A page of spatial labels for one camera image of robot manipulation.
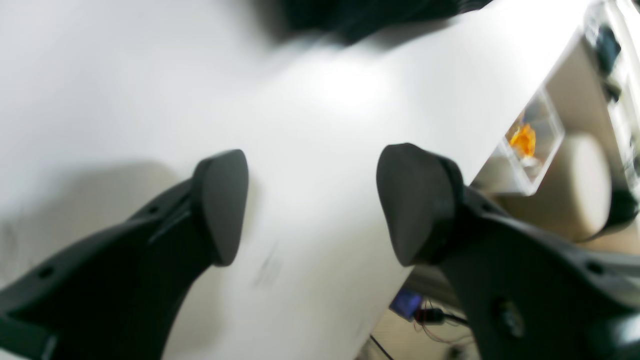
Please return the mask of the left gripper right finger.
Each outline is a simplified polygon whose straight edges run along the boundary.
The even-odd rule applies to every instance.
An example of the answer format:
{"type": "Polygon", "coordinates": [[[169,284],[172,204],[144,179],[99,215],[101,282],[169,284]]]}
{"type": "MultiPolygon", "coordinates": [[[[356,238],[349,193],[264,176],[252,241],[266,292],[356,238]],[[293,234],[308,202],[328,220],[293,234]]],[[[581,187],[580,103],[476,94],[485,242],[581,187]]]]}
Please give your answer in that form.
{"type": "Polygon", "coordinates": [[[639,287],[467,187],[454,161],[388,145],[376,170],[404,267],[437,267],[483,360],[637,360],[639,287]]]}

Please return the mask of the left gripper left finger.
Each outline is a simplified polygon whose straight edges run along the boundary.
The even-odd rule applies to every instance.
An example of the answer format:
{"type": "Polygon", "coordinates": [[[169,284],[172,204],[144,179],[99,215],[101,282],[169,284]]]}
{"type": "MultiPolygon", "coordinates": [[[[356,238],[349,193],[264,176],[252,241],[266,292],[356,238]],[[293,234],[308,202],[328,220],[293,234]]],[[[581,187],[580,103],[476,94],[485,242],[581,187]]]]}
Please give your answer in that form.
{"type": "Polygon", "coordinates": [[[242,150],[202,159],[126,221],[3,289],[1,349],[28,360],[160,360],[194,282],[235,260],[248,196],[242,150]]]}

